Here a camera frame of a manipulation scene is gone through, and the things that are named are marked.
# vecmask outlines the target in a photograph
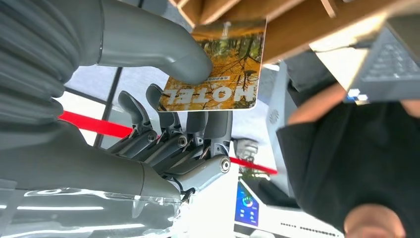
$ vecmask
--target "card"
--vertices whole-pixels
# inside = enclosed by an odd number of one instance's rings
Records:
[[[197,26],[192,36],[213,62],[213,71],[199,85],[170,77],[159,110],[245,110],[255,106],[265,29],[265,20]]]

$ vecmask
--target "red rope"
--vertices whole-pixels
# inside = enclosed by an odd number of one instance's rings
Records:
[[[58,118],[74,124],[79,129],[94,131],[98,134],[109,135],[118,138],[123,138],[133,131],[132,128],[123,125],[112,123],[106,120],[98,120],[66,111],[63,113],[63,115],[59,116]],[[270,175],[277,174],[276,170],[261,165],[255,165],[245,160],[230,157],[230,161],[234,164],[238,164],[240,166],[244,166],[251,169],[260,170]]]
[[[63,115],[59,116],[58,118],[74,124],[79,129],[94,131],[98,134],[109,135],[118,138],[123,138],[133,131],[133,128],[112,123],[106,120],[98,120],[85,117],[71,112],[64,112]]]
[[[261,166],[261,165],[256,165],[254,163],[251,163],[251,162],[248,162],[248,161],[245,161],[245,160],[241,160],[241,159],[238,159],[238,158],[230,157],[230,162],[238,164],[240,166],[247,167],[247,168],[260,170],[260,171],[268,173],[269,175],[276,175],[277,174],[277,170],[270,169],[270,168],[267,168],[267,167]]]

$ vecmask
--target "display screen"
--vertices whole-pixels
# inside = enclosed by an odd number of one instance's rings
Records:
[[[258,202],[246,190],[241,182],[238,182],[235,221],[257,227],[259,208]]]

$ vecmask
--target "wooden panel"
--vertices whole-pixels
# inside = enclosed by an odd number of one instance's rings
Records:
[[[304,0],[242,0],[221,17],[222,20],[250,20],[267,17],[271,21]]]
[[[201,15],[201,24],[216,21],[240,0],[205,0]]]
[[[321,0],[321,2],[330,17],[335,17],[337,15],[335,0]]]
[[[178,5],[179,13],[193,28],[200,22],[203,0],[184,0]]]
[[[319,0],[306,0],[267,25],[264,63],[273,63],[308,48],[308,44],[359,20],[397,8],[406,0],[354,0],[337,2],[338,14],[330,18]]]
[[[169,0],[169,2],[173,5],[173,6],[178,6],[179,2],[181,0]]]

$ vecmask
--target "person's arm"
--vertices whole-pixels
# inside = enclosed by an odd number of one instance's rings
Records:
[[[401,104],[410,116],[420,118],[420,100],[404,100]]]
[[[288,125],[318,121],[340,104],[345,96],[346,90],[339,83],[328,87],[294,111],[288,120]]]

